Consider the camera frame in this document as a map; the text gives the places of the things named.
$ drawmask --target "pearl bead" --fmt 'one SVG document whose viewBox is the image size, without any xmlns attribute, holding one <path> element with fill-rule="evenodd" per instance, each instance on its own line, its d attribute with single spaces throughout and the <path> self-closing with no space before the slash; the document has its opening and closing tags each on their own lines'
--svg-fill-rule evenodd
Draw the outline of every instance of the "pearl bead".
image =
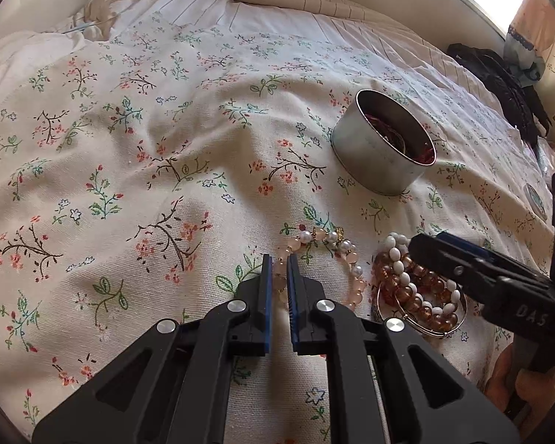
<svg viewBox="0 0 555 444">
<path fill-rule="evenodd" d="M 444 308 L 442 309 L 442 313 L 445 316 L 450 316 L 451 313 L 453 313 L 456 310 L 456 305 L 454 304 L 446 304 L 444 306 Z"/>
<path fill-rule="evenodd" d="M 327 237 L 327 231 L 323 230 L 322 228 L 315 229 L 315 240 L 322 242 Z"/>
<path fill-rule="evenodd" d="M 403 265 L 403 262 L 397 260 L 396 262 L 392 263 L 392 270 L 397 275 L 401 275 L 402 273 L 405 273 L 405 266 Z"/>
<path fill-rule="evenodd" d="M 397 247 L 393 247 L 391 250 L 389 250 L 389 257 L 393 262 L 401 260 L 401 251 L 397 249 Z"/>
<path fill-rule="evenodd" d="M 353 281 L 353 289 L 358 292 L 363 292 L 366 288 L 366 281 L 362 279 L 356 279 Z"/>
<path fill-rule="evenodd" d="M 303 244 L 309 244 L 312 242 L 312 234 L 308 230 L 303 230 L 302 232 L 300 232 L 299 238 L 300 242 L 302 242 Z"/>
<path fill-rule="evenodd" d="M 330 244 L 334 244 L 335 242 L 337 242 L 338 239 L 339 235 L 337 235 L 337 232 L 335 231 L 329 232 L 327 234 L 327 237 L 325 237 L 325 240 L 327 240 L 327 242 L 329 242 Z"/>
<path fill-rule="evenodd" d="M 355 252 L 350 252 L 346 255 L 346 262 L 347 263 L 356 263 L 357 262 L 357 254 Z"/>
<path fill-rule="evenodd" d="M 339 242 L 339 252 L 347 253 L 352 248 L 352 243 L 349 240 L 342 240 Z"/>
<path fill-rule="evenodd" d="M 361 277 L 361 275 L 364 273 L 364 270 L 359 266 L 359 265 L 354 265 L 351 269 L 350 269 L 350 274 L 353 277 Z"/>
<path fill-rule="evenodd" d="M 277 258 L 279 260 L 286 261 L 288 256 L 292 253 L 290 249 L 278 249 L 277 250 Z"/>
<path fill-rule="evenodd" d="M 300 249 L 300 239 L 297 237 L 290 237 L 287 240 L 287 246 L 292 249 L 292 252 L 296 252 L 296 250 Z"/>
<path fill-rule="evenodd" d="M 361 292 L 352 292 L 350 295 L 350 302 L 353 304 L 360 304 L 363 299 Z"/>
<path fill-rule="evenodd" d="M 383 250 L 389 251 L 396 245 L 397 245 L 397 241 L 395 240 L 395 237 L 393 237 L 392 235 L 389 235 L 388 237 L 385 238 L 385 241 L 382 244 L 382 247 L 383 247 Z"/>
<path fill-rule="evenodd" d="M 399 278 L 401 280 L 401 283 L 405 286 L 407 286 L 411 283 L 411 277 L 409 277 L 409 274 L 407 272 L 401 273 Z"/>
</svg>

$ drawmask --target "bed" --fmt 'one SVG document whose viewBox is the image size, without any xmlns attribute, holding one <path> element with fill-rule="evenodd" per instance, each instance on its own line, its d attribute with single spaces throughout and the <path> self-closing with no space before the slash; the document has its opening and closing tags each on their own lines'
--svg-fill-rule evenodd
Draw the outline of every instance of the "bed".
<svg viewBox="0 0 555 444">
<path fill-rule="evenodd" d="M 330 148 L 362 88 L 405 106 L 436 146 L 400 196 L 362 187 Z M 389 232 L 443 230 L 548 272 L 553 231 L 527 184 L 551 222 L 534 154 L 497 99 L 373 10 L 90 0 L 51 33 L 0 42 L 0 406 L 30 436 L 152 323 L 203 317 L 301 228 L 343 226 L 366 273 Z M 345 300 L 335 256 L 308 247 L 300 260 Z M 356 314 L 371 304 L 366 291 Z M 277 293 L 273 312 L 271 355 L 235 362 L 225 442 L 328 441 L 324 359 L 292 354 Z M 510 341 L 471 302 L 432 344 L 482 387 Z"/>
</svg>

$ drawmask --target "red flower print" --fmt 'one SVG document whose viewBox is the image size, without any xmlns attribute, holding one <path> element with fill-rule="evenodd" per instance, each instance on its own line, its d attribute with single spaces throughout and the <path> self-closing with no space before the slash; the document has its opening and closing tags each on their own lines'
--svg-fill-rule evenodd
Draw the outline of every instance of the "red flower print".
<svg viewBox="0 0 555 444">
<path fill-rule="evenodd" d="M 259 194 L 268 195 L 273 191 L 273 185 L 269 185 L 267 182 L 263 182 L 258 188 Z"/>
<path fill-rule="evenodd" d="M 281 173 L 279 176 L 286 184 L 292 184 L 298 181 L 298 177 L 293 175 L 291 170 L 288 170 L 286 173 Z"/>
<path fill-rule="evenodd" d="M 149 243 L 150 241 L 147 238 L 143 238 L 141 242 L 135 245 L 135 249 L 140 257 L 149 257 L 154 254 L 154 247 L 149 246 Z"/>
</svg>

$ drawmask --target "pearl bracelet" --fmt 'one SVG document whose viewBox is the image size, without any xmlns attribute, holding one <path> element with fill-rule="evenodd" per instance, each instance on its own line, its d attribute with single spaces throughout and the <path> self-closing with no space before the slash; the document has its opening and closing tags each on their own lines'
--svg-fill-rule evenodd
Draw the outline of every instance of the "pearl bracelet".
<svg viewBox="0 0 555 444">
<path fill-rule="evenodd" d="M 401 319 L 419 332 L 432 337 L 447 336 L 464 322 L 466 299 L 454 280 L 444 280 L 425 267 L 416 265 L 408 253 L 409 242 L 405 235 L 391 232 L 382 244 L 382 252 L 374 259 L 374 308 L 378 317 L 383 319 L 380 311 L 382 295 L 385 303 L 396 308 L 401 313 Z M 439 305 L 432 304 L 434 299 Z M 456 315 L 459 302 L 463 308 L 460 322 Z"/>
<path fill-rule="evenodd" d="M 303 246 L 312 245 L 313 242 L 322 243 L 327 249 L 335 251 L 335 255 L 349 265 L 349 272 L 353 278 L 353 282 L 346 306 L 354 311 L 356 305 L 361 303 L 363 299 L 362 292 L 367 285 L 365 280 L 361 278 L 364 270 L 357 263 L 358 255 L 356 246 L 352 244 L 350 240 L 344 238 L 343 233 L 343 227 L 339 226 L 333 231 L 313 227 L 312 232 L 309 230 L 302 230 L 297 237 L 290 237 L 287 241 L 287 247 L 285 249 L 278 249 L 277 262 L 273 265 L 273 283 L 279 291 L 280 300 L 284 304 L 287 303 L 287 291 L 285 289 L 287 258 L 291 253 L 302 249 Z"/>
</svg>

